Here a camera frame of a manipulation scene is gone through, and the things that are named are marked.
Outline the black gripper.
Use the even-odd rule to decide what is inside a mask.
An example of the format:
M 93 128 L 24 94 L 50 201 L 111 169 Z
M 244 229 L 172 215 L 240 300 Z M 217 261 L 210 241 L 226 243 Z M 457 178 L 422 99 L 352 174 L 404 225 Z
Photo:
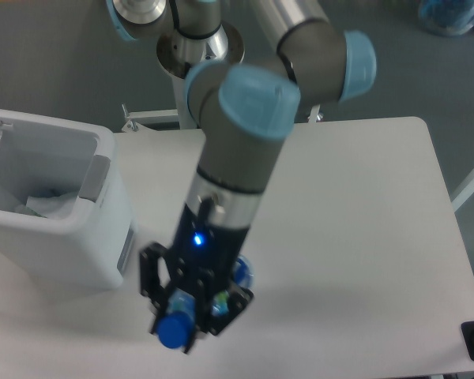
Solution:
M 151 242 L 139 252 L 140 294 L 152 306 L 152 335 L 166 314 L 169 299 L 169 287 L 162 286 L 159 274 L 165 253 L 168 271 L 183 271 L 175 286 L 187 296 L 182 308 L 188 320 L 184 354 L 190 353 L 200 335 L 218 336 L 246 310 L 254 293 L 235 283 L 235 263 L 248 231 L 247 227 L 232 229 L 200 222 L 184 206 L 171 247 Z

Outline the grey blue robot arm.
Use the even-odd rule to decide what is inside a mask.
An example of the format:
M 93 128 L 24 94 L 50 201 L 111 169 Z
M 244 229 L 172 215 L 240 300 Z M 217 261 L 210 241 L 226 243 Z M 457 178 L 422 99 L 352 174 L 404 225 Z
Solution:
M 230 62 L 218 1 L 109 1 L 123 39 L 159 28 L 183 74 L 186 113 L 205 135 L 173 242 L 139 253 L 140 292 L 152 304 L 151 332 L 189 352 L 222 333 L 253 301 L 252 271 L 240 251 L 284 142 L 302 109 L 368 92 L 377 72 L 369 37 L 338 32 L 316 1 L 256 1 L 271 58 Z

